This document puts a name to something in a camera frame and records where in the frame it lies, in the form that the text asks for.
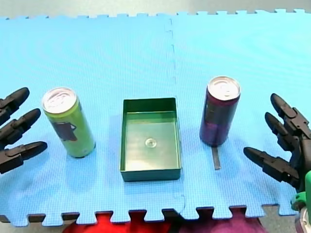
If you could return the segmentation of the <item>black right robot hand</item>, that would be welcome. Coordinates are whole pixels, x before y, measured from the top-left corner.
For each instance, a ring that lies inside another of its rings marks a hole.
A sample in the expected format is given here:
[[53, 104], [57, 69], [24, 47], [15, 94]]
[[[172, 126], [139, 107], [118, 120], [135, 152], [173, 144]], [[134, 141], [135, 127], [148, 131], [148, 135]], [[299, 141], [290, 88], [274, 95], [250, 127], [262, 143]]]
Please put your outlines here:
[[264, 151], [245, 147], [245, 156], [262, 171], [279, 182], [286, 182], [297, 192], [305, 191], [305, 176], [311, 170], [311, 129], [309, 121], [295, 108], [291, 107], [279, 95], [273, 93], [271, 104], [280, 122], [270, 113], [265, 113], [265, 121], [274, 135], [277, 143], [284, 151], [291, 152], [289, 161], [281, 157], [273, 157]]

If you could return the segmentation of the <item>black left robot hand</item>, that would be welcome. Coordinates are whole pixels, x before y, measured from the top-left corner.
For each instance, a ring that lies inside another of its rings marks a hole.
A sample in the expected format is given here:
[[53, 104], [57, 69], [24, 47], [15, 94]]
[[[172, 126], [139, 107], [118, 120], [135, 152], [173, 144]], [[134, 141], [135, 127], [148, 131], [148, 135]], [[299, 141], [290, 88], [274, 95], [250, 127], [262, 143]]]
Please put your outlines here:
[[24, 164], [48, 147], [46, 142], [37, 141], [15, 148], [7, 149], [6, 146], [12, 145], [20, 140], [32, 125], [41, 116], [41, 111], [35, 108], [19, 119], [10, 117], [28, 98], [30, 91], [23, 87], [0, 100], [0, 173], [4, 174]]

